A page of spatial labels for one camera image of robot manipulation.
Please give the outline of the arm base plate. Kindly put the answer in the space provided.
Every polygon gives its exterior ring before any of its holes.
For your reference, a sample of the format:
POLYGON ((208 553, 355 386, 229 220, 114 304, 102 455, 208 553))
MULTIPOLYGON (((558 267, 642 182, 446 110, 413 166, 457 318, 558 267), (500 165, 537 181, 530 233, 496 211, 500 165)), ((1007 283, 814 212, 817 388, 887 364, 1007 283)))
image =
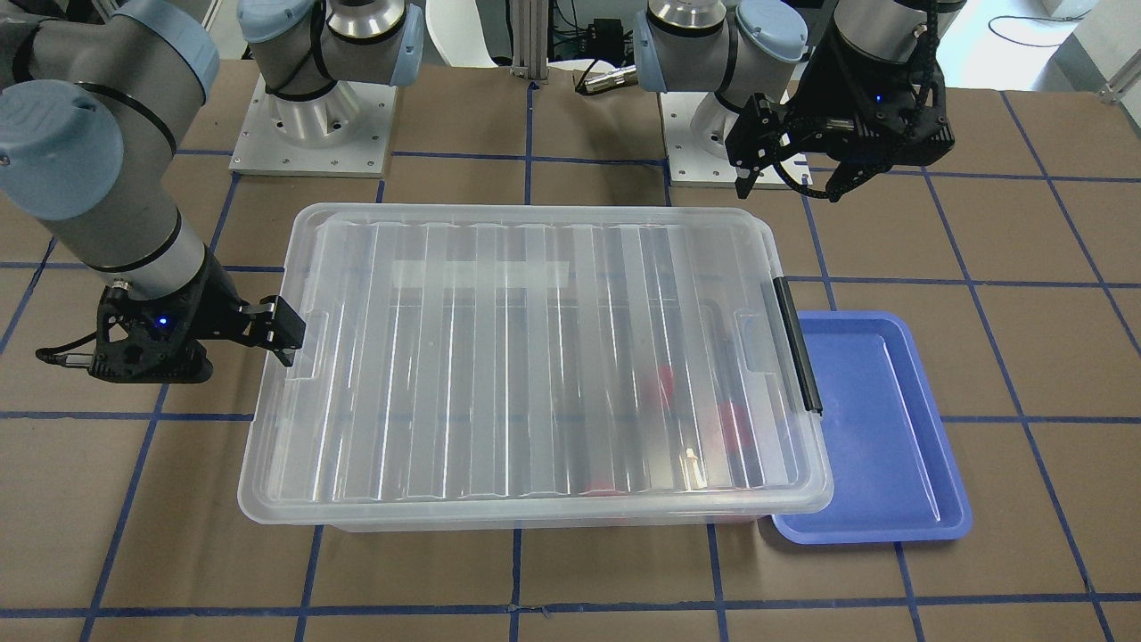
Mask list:
POLYGON ((339 82, 313 101, 266 94, 262 78, 234 143, 245 176, 382 178, 397 106, 394 86, 339 82))
POLYGON ((661 133, 667 146, 669 179, 682 187, 733 188, 738 178, 725 138, 737 114, 714 94, 659 94, 661 133))

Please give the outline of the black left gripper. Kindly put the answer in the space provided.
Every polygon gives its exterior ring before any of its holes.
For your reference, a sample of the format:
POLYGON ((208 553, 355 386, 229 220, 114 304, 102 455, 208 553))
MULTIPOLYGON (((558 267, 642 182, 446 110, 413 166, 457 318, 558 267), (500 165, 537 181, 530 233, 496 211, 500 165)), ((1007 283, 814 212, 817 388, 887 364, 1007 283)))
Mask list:
POLYGON ((911 42, 905 60, 885 62, 845 36, 824 36, 784 112, 764 94, 753 94, 725 139, 726 157, 737 171, 737 198, 748 198, 767 169, 788 185, 785 133, 796 151, 837 161, 825 184, 830 202, 882 174, 883 164, 926 166, 949 154, 956 141, 932 40, 911 42))

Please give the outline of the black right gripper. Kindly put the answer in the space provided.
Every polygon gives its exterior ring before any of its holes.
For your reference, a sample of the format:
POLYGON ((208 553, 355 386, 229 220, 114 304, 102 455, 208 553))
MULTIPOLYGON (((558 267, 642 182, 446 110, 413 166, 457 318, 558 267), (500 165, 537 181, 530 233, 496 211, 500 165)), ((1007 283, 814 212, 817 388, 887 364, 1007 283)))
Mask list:
POLYGON ((285 368, 304 346, 307 325, 293 306, 278 295, 249 303, 210 251, 183 289, 154 300, 132 300, 132 292, 103 289, 94 333, 40 347, 37 360, 110 383, 204 383, 213 374, 207 340, 259 347, 285 368))

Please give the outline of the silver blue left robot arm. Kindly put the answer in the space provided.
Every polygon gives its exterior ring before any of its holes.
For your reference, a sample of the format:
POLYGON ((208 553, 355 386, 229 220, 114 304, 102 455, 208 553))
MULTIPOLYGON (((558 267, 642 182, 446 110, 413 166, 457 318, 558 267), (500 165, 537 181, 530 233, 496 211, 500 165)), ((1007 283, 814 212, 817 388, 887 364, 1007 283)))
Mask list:
POLYGON ((783 1, 649 1, 633 21, 633 60, 647 91, 704 94, 739 200, 774 171, 803 198, 837 202, 954 149, 937 50, 962 7, 839 1, 810 44, 783 1))

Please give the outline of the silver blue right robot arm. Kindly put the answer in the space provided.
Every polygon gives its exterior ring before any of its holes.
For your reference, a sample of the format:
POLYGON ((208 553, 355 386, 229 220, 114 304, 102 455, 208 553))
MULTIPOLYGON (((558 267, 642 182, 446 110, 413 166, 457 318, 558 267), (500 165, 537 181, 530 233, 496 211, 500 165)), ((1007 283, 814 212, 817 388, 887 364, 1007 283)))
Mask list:
MULTIPOLYGON (((407 1, 241 1, 262 94, 234 168, 382 166, 375 117, 423 64, 424 11, 407 1)), ((37 360, 110 383, 203 383, 207 341, 292 366, 306 324, 282 296, 244 300, 160 182, 220 68, 199 21, 127 1, 102 25, 3 3, 3 192, 103 281, 94 332, 37 360)))

